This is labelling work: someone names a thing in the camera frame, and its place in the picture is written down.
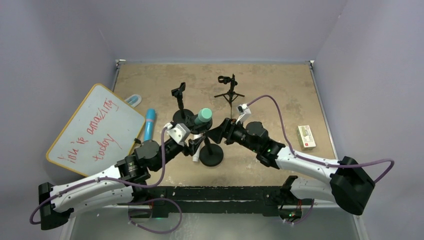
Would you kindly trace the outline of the black round-base stand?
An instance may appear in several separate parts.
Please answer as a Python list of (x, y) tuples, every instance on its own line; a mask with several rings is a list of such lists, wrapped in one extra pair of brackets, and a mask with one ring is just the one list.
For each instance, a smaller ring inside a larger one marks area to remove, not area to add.
[(194, 116), (191, 110), (184, 106), (183, 91), (186, 89), (186, 83), (182, 82), (178, 88), (171, 90), (171, 95), (176, 98), (178, 110), (173, 114), (172, 121), (176, 124), (190, 123), (191, 117)]
[(212, 127), (213, 120), (211, 119), (208, 123), (196, 125), (194, 120), (197, 114), (191, 117), (189, 123), (185, 125), (189, 128), (193, 135), (202, 134), (205, 136), (204, 141), (200, 145), (199, 162), (207, 167), (216, 167), (224, 159), (223, 149), (215, 143), (211, 143), (210, 139), (206, 136), (206, 132)]

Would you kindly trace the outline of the black tripod mic stand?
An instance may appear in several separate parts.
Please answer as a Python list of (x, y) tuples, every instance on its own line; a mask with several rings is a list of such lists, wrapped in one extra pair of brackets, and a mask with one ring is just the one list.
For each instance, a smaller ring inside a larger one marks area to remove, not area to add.
[(231, 77), (220, 75), (220, 76), (217, 77), (217, 80), (220, 84), (224, 84), (224, 85), (230, 84), (229, 90), (226, 93), (215, 95), (214, 98), (223, 97), (228, 102), (228, 104), (230, 106), (230, 118), (232, 118), (232, 116), (233, 116), (233, 101), (235, 99), (237, 99), (237, 97), (243, 97), (244, 98), (245, 95), (235, 92), (235, 86), (238, 85), (238, 82), (236, 81), (236, 78), (235, 78), (235, 74), (232, 74)]

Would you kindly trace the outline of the white microphone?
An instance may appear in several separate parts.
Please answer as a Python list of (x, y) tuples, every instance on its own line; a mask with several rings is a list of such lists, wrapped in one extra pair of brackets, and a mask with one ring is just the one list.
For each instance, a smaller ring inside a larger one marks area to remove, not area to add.
[[(196, 140), (196, 139), (199, 139), (199, 138), (201, 138), (203, 136), (203, 134), (201, 133), (201, 134), (194, 134), (193, 135), (193, 139), (194, 140)], [(194, 162), (194, 163), (198, 163), (199, 162), (199, 160), (200, 160), (200, 149), (201, 149), (201, 147), (199, 146), (197, 149), (196, 149), (196, 152), (194, 153), (194, 155), (192, 156), (192, 161)]]

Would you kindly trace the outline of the blue microphone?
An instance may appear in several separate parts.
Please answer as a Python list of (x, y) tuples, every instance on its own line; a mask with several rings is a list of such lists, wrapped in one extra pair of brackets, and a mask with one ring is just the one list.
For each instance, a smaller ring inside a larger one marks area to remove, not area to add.
[(145, 118), (145, 128), (144, 128), (144, 135), (143, 135), (144, 142), (153, 139), (155, 120), (156, 120), (156, 110), (154, 108), (149, 108), (146, 112), (146, 118)]

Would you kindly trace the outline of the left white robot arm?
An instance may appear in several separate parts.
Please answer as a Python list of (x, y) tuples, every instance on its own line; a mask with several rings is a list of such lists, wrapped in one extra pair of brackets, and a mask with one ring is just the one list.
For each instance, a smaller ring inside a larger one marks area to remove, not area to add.
[(52, 230), (90, 209), (115, 204), (142, 205), (149, 199), (148, 189), (157, 187), (165, 176), (165, 165), (177, 155), (192, 156), (204, 142), (201, 136), (190, 139), (170, 137), (162, 143), (146, 140), (133, 153), (116, 164), (83, 179), (38, 186), (38, 207), (29, 222), (41, 230)]

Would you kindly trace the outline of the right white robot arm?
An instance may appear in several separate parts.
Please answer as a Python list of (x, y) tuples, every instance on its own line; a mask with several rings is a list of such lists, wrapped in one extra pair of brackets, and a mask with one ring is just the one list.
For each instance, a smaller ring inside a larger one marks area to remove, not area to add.
[(294, 151), (269, 137), (260, 121), (244, 126), (235, 119), (225, 118), (207, 132), (216, 144), (237, 143), (256, 154), (256, 159), (266, 167), (289, 170), (310, 177), (296, 178), (281, 189), (280, 196), (288, 204), (298, 199), (315, 199), (336, 203), (353, 215), (362, 215), (375, 188), (375, 182), (351, 157), (342, 160), (324, 159)]

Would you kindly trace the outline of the green microphone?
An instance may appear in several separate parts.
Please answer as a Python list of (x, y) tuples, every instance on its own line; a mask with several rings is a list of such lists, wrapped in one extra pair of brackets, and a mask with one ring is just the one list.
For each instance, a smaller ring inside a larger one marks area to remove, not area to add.
[(210, 108), (202, 108), (194, 119), (195, 125), (208, 123), (213, 117), (213, 112)]

